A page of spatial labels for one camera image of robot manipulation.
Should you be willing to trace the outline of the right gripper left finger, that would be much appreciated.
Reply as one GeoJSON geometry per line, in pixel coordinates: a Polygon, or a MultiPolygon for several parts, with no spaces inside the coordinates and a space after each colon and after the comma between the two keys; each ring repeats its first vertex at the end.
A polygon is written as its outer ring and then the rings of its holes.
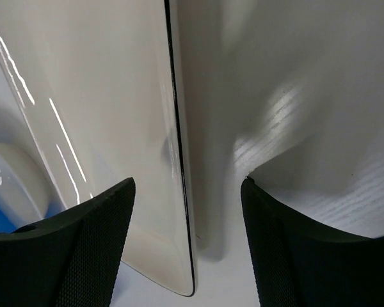
{"type": "Polygon", "coordinates": [[[0,233],[0,306],[109,306],[135,195],[127,178],[55,216],[0,233]]]}

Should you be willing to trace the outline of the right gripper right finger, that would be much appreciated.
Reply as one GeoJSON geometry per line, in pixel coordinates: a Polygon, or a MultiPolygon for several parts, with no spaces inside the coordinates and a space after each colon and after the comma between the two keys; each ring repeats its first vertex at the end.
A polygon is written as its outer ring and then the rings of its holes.
{"type": "Polygon", "coordinates": [[[320,223],[252,178],[241,203],[261,306],[384,306],[384,236],[320,223]]]}

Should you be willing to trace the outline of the white round bowl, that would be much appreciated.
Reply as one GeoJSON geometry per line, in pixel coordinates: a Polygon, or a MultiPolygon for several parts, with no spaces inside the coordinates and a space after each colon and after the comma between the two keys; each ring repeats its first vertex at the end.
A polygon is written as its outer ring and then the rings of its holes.
{"type": "Polygon", "coordinates": [[[0,143],[0,211],[16,227],[44,219],[51,189],[32,158],[13,144],[0,143]]]}

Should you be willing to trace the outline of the small rectangular white dish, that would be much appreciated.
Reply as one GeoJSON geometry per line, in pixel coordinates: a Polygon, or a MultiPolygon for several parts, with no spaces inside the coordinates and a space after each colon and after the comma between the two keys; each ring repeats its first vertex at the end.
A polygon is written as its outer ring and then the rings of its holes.
{"type": "Polygon", "coordinates": [[[48,180],[50,212],[131,177],[122,261],[195,292],[173,1],[0,1],[0,142],[48,180]]]}

